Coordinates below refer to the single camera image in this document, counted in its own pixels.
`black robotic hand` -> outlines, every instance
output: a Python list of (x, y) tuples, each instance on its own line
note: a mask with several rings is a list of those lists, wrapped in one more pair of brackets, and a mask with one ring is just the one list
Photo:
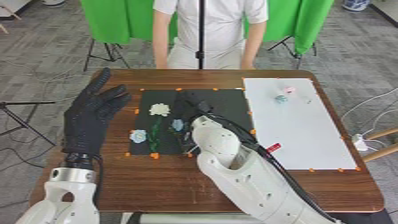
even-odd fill
[(111, 69), (105, 68), (65, 113), (66, 136), (63, 152), (70, 154), (100, 155), (109, 121), (132, 100), (125, 85), (120, 85), (98, 94), (109, 78)]

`white wall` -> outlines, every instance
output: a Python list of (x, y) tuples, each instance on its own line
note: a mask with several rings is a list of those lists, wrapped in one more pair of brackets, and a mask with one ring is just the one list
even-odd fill
[(398, 0), (374, 0), (372, 3), (398, 22)]
[[(31, 0), (0, 0), (0, 5), (6, 5), (11, 11), (17, 12), (29, 2)], [(4, 10), (4, 8), (0, 8), (0, 17), (10, 16), (10, 12)]]

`light stand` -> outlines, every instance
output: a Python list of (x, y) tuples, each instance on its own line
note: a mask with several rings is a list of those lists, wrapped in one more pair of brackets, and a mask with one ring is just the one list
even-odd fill
[[(38, 107), (41, 104), (56, 104), (56, 102), (49, 101), (49, 102), (18, 102), (18, 103), (8, 103), (8, 102), (0, 102), (0, 110), (4, 111), (4, 113), (10, 115), (10, 117), (13, 118), (13, 120), (17, 121), (17, 123), (20, 124), (20, 126), (17, 128), (13, 128), (11, 130), (8, 130), (4, 133), (0, 133), (0, 136), (11, 134), (15, 131), (18, 131), (22, 128), (27, 128), (38, 135), (40, 137), (47, 140), (47, 142), (56, 146), (56, 143), (52, 142), (52, 140), (47, 138), (47, 136), (40, 133), (40, 131), (34, 129), (34, 127), (29, 125), (29, 122), (33, 120), (33, 116), (38, 110)], [(10, 105), (34, 105), (34, 109), (29, 113), (29, 117), (27, 120), (24, 120), (18, 115), (13, 113), (13, 111), (10, 110), (8, 106)]]
[(200, 51), (196, 52), (196, 58), (200, 60), (198, 68), (205, 66), (205, 15), (207, 15), (207, 0), (200, 0)]

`green backdrop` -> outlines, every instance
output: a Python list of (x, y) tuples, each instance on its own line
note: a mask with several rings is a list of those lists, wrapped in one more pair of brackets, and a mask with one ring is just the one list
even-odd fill
[[(313, 46), (333, 2), (333, 0), (269, 0), (271, 20), (265, 41), (280, 41), (287, 36), (294, 36), (299, 54), (304, 54)], [(153, 0), (82, 0), (82, 6), (98, 41), (129, 44), (130, 38), (153, 39)], [(175, 16), (171, 40), (177, 35)]]

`white paper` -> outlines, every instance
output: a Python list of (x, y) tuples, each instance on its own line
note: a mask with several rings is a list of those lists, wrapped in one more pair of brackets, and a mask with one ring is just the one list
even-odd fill
[[(287, 95), (288, 102), (276, 97)], [(342, 140), (328, 108), (317, 94), (313, 81), (303, 79), (246, 79), (246, 97), (260, 144), (281, 149), (272, 153), (290, 170), (310, 168), (356, 169), (356, 161)]]

